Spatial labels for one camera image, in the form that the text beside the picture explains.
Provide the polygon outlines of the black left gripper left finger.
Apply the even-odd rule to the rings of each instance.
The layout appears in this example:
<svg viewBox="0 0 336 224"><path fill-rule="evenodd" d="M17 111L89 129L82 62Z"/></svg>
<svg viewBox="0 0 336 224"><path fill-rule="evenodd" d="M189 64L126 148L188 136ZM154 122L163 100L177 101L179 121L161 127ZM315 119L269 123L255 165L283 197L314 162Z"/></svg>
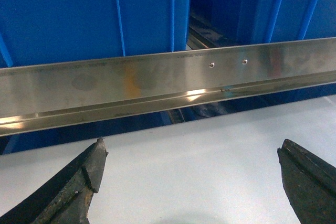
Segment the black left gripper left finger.
<svg viewBox="0 0 336 224"><path fill-rule="evenodd" d="M89 223L88 210L99 191L108 152L103 138L91 144L20 204L1 223Z"/></svg>

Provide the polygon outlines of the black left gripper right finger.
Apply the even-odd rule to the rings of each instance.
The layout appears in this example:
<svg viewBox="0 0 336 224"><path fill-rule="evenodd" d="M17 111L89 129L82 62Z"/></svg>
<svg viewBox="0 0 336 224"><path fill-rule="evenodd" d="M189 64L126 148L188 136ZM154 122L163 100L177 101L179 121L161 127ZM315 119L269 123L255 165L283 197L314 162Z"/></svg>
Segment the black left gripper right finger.
<svg viewBox="0 0 336 224"><path fill-rule="evenodd" d="M335 223L335 167L289 139L277 154L283 188L300 223Z"/></svg>

